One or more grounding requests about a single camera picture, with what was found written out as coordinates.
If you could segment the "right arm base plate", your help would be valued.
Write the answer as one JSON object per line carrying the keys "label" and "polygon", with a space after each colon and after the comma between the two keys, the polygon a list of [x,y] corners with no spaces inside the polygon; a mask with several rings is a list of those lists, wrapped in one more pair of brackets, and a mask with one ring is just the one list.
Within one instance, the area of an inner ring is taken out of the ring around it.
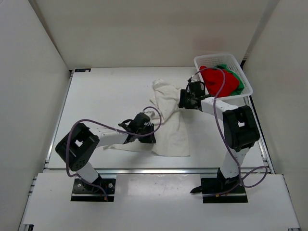
{"label": "right arm base plate", "polygon": [[193,188],[190,194],[202,194],[204,204],[248,203],[244,186],[239,175],[225,178],[220,169],[215,178],[201,177],[201,185]]}

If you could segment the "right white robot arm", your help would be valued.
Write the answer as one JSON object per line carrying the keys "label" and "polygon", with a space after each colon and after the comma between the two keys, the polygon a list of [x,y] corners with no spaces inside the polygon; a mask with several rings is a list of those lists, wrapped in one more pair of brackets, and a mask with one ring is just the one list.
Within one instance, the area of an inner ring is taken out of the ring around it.
{"label": "right white robot arm", "polygon": [[239,175],[238,167],[242,165],[248,151],[260,138],[252,109],[236,106],[205,93],[205,84],[199,80],[188,82],[180,90],[179,108],[199,110],[216,116],[223,124],[223,137],[229,148],[222,166],[222,177],[216,180],[216,187],[221,192],[228,192],[234,185],[232,178]]}

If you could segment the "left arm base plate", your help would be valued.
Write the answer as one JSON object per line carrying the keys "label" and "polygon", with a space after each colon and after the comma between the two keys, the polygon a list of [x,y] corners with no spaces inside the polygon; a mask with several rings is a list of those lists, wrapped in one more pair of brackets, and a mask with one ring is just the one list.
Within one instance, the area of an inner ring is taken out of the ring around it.
{"label": "left arm base plate", "polygon": [[84,183],[81,179],[75,178],[72,187],[72,202],[113,202],[115,198],[116,177],[101,176],[100,186],[105,190],[107,197],[103,191],[97,187],[93,187]]}

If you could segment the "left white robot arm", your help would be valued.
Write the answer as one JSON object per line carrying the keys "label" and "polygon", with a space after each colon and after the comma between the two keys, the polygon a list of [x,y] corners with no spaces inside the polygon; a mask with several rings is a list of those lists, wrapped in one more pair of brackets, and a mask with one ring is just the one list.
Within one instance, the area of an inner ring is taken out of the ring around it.
{"label": "left white robot arm", "polygon": [[124,129],[89,128],[79,122],[56,145],[56,153],[65,161],[69,169],[84,180],[84,187],[91,193],[101,187],[102,178],[90,164],[89,159],[96,148],[114,144],[127,144],[138,140],[140,143],[154,144],[154,124],[151,122],[154,112],[138,113],[134,119],[119,124]]}

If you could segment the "white t-shirt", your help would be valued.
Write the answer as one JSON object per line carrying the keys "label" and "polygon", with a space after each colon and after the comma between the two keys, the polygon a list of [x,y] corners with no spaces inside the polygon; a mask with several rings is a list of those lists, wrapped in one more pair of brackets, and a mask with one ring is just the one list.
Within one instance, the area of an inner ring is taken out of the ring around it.
{"label": "white t-shirt", "polygon": [[171,157],[190,156],[187,129],[178,107],[181,88],[161,79],[153,81],[152,87],[154,95],[150,102],[158,109],[162,117],[161,127],[154,134],[156,143],[147,144],[134,141],[128,144],[105,146],[104,149],[153,153]]}

